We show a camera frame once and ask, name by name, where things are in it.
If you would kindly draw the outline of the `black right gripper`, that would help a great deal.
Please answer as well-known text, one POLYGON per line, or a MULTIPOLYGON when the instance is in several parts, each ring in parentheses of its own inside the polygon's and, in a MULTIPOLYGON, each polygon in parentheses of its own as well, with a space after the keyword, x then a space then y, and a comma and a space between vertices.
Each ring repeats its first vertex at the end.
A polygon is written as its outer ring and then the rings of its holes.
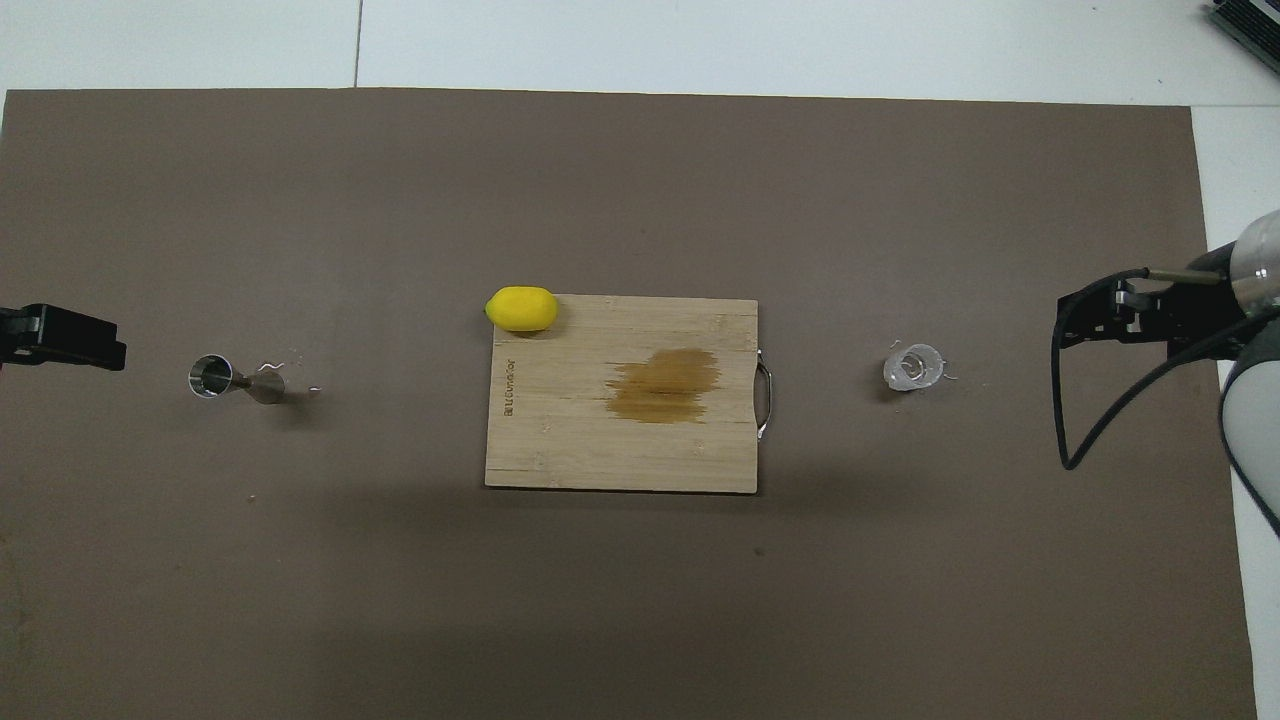
POLYGON ((1059 299, 1059 348, 1120 341, 1189 346, 1245 320, 1231 282, 1217 275, 1133 286, 1132 278, 1103 278, 1059 299), (1130 306, 1120 296, 1133 293, 1130 306))

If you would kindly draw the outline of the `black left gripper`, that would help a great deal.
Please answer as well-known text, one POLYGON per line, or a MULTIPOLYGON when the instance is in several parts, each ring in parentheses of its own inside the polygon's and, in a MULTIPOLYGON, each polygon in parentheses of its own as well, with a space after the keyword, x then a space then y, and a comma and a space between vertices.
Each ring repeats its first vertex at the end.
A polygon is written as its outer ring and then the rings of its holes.
POLYGON ((108 372, 125 369, 118 324, 52 305, 1 307, 1 363, 65 363, 108 372), (31 348, 38 337, 40 351, 31 348))

